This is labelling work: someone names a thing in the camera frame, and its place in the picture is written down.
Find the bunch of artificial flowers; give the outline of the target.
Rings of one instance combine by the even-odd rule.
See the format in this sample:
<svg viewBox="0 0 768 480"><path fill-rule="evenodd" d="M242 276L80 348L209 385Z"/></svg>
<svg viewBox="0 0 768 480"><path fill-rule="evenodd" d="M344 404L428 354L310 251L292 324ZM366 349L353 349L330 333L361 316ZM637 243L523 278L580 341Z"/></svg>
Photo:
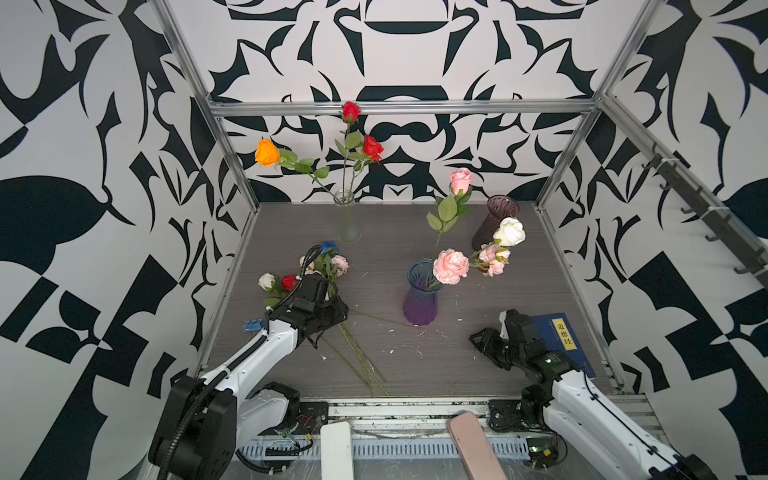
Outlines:
<svg viewBox="0 0 768 480"><path fill-rule="evenodd" d="M351 362L338 348L333 351L370 393L387 394L386 378L351 329L344 325L350 308L341 299L336 280L348 270L346 258L334 247L316 245L300 258L299 266L298 275L276 276L267 272L259 277L258 285L267 294L264 299L267 312L262 325L266 326L272 319L293 323L298 331L297 343L306 342L315 349L327 331L338 329L356 361Z"/></svg>

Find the purple blue glass vase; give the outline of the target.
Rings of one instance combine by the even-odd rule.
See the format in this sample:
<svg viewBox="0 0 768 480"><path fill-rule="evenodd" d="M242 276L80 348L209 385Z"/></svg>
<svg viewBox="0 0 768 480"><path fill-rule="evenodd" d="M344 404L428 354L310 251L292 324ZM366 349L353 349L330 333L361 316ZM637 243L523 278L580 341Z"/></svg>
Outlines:
<svg viewBox="0 0 768 480"><path fill-rule="evenodd" d="M414 326L429 325L437 317L438 292L443 288L434 276L433 260L417 260L408 269L406 278L409 290L402 304L403 315Z"/></svg>

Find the blue artificial rose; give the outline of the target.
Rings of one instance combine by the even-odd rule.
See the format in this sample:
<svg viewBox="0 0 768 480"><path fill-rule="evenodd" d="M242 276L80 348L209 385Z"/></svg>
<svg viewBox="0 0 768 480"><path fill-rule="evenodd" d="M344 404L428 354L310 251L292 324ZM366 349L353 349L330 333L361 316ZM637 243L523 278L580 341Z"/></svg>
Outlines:
<svg viewBox="0 0 768 480"><path fill-rule="evenodd" d="M334 241L321 243L321 253L315 260L316 270L330 281L335 281L339 275L339 267L334 261L338 255L338 249Z"/></svg>

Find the pink peony flower spray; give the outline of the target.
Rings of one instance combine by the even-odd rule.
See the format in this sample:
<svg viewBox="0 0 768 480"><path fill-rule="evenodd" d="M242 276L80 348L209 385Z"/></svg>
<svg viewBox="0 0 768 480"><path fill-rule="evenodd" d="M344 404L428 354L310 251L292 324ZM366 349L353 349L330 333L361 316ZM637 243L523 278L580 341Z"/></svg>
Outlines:
<svg viewBox="0 0 768 480"><path fill-rule="evenodd" d="M509 263L510 248L498 243L484 244L470 257L464 253L446 249L433 261L430 273L432 279L426 283L428 288L443 285L457 285L466 278L471 269L485 277L501 275Z"/></svg>

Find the orange artificial rose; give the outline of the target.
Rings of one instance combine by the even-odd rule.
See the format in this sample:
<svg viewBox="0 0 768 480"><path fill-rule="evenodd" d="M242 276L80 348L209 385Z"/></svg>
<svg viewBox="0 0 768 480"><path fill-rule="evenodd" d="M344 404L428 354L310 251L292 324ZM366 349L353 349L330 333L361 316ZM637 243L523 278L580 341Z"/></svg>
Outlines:
<svg viewBox="0 0 768 480"><path fill-rule="evenodd" d="M278 148L271 139L264 138L258 142L254 159L263 167L279 167L311 178L312 182L328 193L333 199L336 195L324 183L330 173L328 166L317 168L312 158L299 158L290 149Z"/></svg>

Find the pink artificial rose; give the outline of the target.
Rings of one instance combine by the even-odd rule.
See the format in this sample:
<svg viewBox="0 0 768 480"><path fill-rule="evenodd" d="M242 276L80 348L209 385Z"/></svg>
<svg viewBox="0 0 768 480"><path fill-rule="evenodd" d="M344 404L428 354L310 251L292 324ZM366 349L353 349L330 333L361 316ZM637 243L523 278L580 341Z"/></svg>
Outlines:
<svg viewBox="0 0 768 480"><path fill-rule="evenodd" d="M468 168L459 168L450 174L449 193L436 199L436 212L428 212L427 224L437 234L431 259L439 254L442 237L458 220L469 212L468 201L472 195L473 173Z"/></svg>

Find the clear glass vase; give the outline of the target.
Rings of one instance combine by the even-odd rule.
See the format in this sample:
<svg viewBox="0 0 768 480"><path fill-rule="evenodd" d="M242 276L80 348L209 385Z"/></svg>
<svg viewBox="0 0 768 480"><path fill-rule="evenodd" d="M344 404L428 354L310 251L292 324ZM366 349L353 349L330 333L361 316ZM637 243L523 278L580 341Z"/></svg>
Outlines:
<svg viewBox="0 0 768 480"><path fill-rule="evenodd" d="M347 189L334 193L337 233L343 243L355 243L361 237L360 223L354 194Z"/></svg>

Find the white artificial rose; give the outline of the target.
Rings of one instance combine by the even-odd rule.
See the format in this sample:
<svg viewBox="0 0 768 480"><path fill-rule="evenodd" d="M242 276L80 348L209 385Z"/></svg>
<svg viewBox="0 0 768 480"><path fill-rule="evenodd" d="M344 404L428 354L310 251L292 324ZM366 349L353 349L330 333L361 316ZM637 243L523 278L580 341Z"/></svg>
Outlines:
<svg viewBox="0 0 768 480"><path fill-rule="evenodd" d="M506 260L510 249L526 240L526 232L520 220L514 217L503 219L492 235L489 243L484 244L479 251L481 261L490 263L492 260Z"/></svg>

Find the small red artificial rose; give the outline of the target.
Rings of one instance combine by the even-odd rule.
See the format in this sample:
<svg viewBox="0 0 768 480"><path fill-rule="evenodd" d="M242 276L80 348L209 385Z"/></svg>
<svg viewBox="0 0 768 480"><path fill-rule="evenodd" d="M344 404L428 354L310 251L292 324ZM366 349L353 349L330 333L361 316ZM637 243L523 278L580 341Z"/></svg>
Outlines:
<svg viewBox="0 0 768 480"><path fill-rule="evenodd" d="M350 160L351 155L354 154L356 150L363 143L363 136L361 132L356 128L356 124L358 123L359 116L360 116L360 107L356 103L352 101L347 101L343 104L341 109L341 118L345 123L346 127L343 135L343 141L337 145L338 151L343 157L342 182L341 182L341 199L342 200L345 200L348 197L347 175L346 175L348 162Z"/></svg>

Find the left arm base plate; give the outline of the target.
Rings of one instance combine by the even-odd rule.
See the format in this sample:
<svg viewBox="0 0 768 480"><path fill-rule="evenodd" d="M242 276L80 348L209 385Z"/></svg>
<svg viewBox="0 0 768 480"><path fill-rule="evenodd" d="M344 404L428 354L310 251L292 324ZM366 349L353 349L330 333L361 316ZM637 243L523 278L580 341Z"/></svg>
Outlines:
<svg viewBox="0 0 768 480"><path fill-rule="evenodd" d="M295 414L289 417L290 433L316 435L328 423L330 404L327 401L301 401Z"/></svg>

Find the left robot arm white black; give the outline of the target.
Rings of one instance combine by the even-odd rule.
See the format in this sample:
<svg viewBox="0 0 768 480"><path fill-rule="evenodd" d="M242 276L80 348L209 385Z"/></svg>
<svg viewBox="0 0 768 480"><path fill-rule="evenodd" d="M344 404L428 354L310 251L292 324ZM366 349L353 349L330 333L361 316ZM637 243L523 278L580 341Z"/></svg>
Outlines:
<svg viewBox="0 0 768 480"><path fill-rule="evenodd" d="M348 317L334 281L308 270L326 251L310 248L293 287L266 308L261 330L245 346L204 375L173 384L148 451L158 478L219 479L232 460L262 475L287 469L286 461L257 463L242 450L261 433L290 432L300 413L295 389L262 379L303 342L317 344Z"/></svg>

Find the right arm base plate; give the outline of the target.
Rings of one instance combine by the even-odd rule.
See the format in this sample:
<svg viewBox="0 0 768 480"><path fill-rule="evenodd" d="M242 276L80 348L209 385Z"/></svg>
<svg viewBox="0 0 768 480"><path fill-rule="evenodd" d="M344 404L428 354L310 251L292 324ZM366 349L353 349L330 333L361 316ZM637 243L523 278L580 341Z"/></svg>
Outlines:
<svg viewBox="0 0 768 480"><path fill-rule="evenodd" d="M541 424L521 400L492 399L488 402L488 427L496 433L538 431Z"/></svg>

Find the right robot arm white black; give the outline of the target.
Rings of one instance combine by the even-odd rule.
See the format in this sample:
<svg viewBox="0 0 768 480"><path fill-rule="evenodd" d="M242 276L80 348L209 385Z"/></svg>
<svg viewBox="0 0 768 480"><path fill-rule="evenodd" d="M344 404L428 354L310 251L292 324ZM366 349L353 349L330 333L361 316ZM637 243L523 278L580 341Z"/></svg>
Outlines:
<svg viewBox="0 0 768 480"><path fill-rule="evenodd" d="M491 430L552 433L605 478L714 478L698 456L679 454L655 438L593 384L565 316L530 317L511 309L500 313L499 322L469 340L495 366L522 370L530 384L518 400L490 402Z"/></svg>

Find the large red artificial rose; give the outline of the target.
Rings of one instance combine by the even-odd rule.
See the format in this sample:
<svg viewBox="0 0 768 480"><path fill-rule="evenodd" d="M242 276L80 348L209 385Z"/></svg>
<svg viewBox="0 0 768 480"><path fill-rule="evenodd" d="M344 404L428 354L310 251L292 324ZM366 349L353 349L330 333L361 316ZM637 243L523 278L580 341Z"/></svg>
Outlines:
<svg viewBox="0 0 768 480"><path fill-rule="evenodd" d="M364 173L367 167L382 160L383 151L383 146L370 135L365 135L362 145L353 150L352 157L354 165L350 182L350 193L352 198L355 198L358 177Z"/></svg>

